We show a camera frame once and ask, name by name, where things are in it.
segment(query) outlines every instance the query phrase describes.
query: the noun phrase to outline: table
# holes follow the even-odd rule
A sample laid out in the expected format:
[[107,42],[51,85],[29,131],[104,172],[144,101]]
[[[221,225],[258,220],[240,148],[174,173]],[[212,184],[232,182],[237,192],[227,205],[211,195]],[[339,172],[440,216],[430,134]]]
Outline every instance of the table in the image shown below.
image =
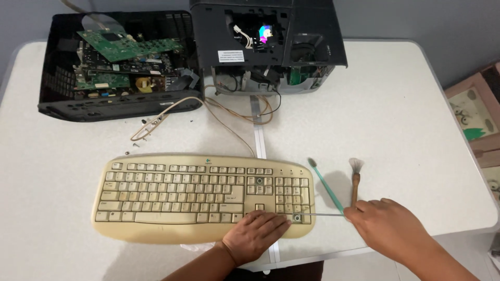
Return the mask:
[[[45,46],[32,42],[19,50],[0,104],[0,280],[159,280],[200,253],[94,231],[90,214],[103,165],[125,152],[247,157],[248,149],[205,108],[172,114],[140,147],[129,137],[141,118],[74,123],[38,113]],[[267,158],[307,166],[313,157],[346,206],[348,159],[358,157],[366,162],[361,199],[402,203],[431,235],[496,228],[498,207],[421,49],[397,41],[346,41],[345,48],[347,69],[336,68],[314,93],[283,96],[275,119],[263,127]],[[251,113],[248,97],[216,98]],[[250,122],[215,112],[256,147]],[[314,183],[316,211],[337,212],[316,176]],[[308,235],[277,246],[275,263],[266,252],[246,268],[370,251],[338,217],[317,217]]]

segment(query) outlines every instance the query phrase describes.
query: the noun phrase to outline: wooden brush handle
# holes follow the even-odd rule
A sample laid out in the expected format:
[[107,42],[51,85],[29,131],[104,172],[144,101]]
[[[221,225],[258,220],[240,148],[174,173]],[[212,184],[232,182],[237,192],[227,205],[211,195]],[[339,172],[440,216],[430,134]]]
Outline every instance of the wooden brush handle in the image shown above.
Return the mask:
[[350,200],[350,206],[355,208],[356,201],[358,201],[358,185],[360,184],[361,175],[357,172],[352,174],[352,197]]

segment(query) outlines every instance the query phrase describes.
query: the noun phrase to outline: keyboard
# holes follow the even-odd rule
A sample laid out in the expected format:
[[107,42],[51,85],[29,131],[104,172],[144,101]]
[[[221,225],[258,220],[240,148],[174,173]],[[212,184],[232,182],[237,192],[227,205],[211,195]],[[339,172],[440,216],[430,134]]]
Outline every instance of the keyboard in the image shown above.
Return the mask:
[[143,154],[111,160],[102,172],[93,227],[135,243],[220,241],[254,210],[286,214],[283,238],[314,226],[313,177],[286,161],[234,156]]

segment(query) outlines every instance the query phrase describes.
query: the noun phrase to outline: green toothbrush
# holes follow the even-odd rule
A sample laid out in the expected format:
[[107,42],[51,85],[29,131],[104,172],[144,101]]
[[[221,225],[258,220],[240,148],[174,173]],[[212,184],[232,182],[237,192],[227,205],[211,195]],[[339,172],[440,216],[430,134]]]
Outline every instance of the green toothbrush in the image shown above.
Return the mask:
[[321,176],[320,172],[318,171],[318,169],[316,168],[316,161],[314,161],[312,158],[307,158],[307,161],[309,162],[309,165],[311,165],[311,167],[314,169],[314,171],[316,171],[316,174],[318,175],[319,179],[321,180],[321,182],[323,183],[324,185],[324,188],[326,189],[326,191],[328,192],[328,195],[330,195],[330,198],[331,200],[333,201],[333,203],[335,204],[335,206],[337,207],[337,209],[342,213],[344,214],[344,207],[342,207],[342,204],[340,203],[340,201],[337,199],[337,197],[335,196],[334,192],[330,189],[330,187],[328,186],[328,183],[325,181],[325,179]]

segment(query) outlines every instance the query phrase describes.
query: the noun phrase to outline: metal rod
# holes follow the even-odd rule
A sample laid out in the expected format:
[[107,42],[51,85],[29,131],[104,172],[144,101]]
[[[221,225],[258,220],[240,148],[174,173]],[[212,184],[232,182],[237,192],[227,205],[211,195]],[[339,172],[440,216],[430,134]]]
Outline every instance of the metal rod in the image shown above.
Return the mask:
[[340,214],[340,213],[302,213],[302,212],[294,212],[294,213],[292,213],[292,215],[345,217],[345,215]]

